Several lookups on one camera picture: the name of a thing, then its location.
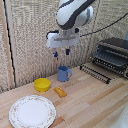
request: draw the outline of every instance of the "small orange toy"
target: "small orange toy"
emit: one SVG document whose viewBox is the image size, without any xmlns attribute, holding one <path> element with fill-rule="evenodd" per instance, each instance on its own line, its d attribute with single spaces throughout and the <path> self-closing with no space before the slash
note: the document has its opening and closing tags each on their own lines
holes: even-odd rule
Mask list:
<svg viewBox="0 0 128 128">
<path fill-rule="evenodd" d="M 55 87 L 54 91 L 59 95 L 60 98 L 67 96 L 67 93 L 60 86 Z"/>
</svg>

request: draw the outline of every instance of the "wooden countertop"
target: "wooden countertop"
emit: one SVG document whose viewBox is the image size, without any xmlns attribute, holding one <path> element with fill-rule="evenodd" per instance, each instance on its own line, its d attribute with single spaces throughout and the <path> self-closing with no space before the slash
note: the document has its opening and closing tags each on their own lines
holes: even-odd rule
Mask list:
<svg viewBox="0 0 128 128">
<path fill-rule="evenodd" d="M 128 79 L 116 78 L 109 85 L 89 74 L 71 69 L 73 76 L 67 82 L 59 82 L 57 74 L 48 77 L 51 87 L 38 92 L 34 83 L 10 90 L 0 95 L 0 128 L 13 128 L 9 122 L 9 110 L 20 98 L 39 95 L 48 98 L 56 108 L 56 119 L 50 128 L 109 128 L 128 101 Z M 60 98 L 54 87 L 61 86 L 67 96 Z"/>
</svg>

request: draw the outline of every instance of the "small yellow bowl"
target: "small yellow bowl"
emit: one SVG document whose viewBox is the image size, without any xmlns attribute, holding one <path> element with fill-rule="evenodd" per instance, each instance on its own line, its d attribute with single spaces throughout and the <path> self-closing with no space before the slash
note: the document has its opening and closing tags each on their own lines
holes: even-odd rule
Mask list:
<svg viewBox="0 0 128 128">
<path fill-rule="evenodd" d="M 49 90 L 51 82 L 46 78 L 39 78 L 34 81 L 34 84 L 37 91 L 46 92 Z"/>
</svg>

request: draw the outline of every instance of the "beige wall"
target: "beige wall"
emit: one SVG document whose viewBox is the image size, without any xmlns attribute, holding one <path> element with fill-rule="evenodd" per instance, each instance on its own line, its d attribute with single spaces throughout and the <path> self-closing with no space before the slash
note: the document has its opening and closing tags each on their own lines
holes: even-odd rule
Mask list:
<svg viewBox="0 0 128 128">
<path fill-rule="evenodd" d="M 14 88 L 3 2 L 0 0 L 0 93 Z"/>
</svg>

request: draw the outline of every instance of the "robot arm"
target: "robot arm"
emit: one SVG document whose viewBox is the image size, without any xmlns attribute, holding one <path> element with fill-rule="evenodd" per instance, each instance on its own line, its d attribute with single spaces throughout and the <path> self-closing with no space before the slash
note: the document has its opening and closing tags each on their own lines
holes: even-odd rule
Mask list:
<svg viewBox="0 0 128 128">
<path fill-rule="evenodd" d="M 86 24 L 93 17 L 93 8 L 87 7 L 95 0 L 61 0 L 57 12 L 57 23 L 62 30 Z"/>
<path fill-rule="evenodd" d="M 60 0 L 56 21 L 61 28 L 47 34 L 46 46 L 58 48 L 77 45 L 79 42 L 79 26 L 89 23 L 93 17 L 90 6 L 95 0 Z"/>
</svg>

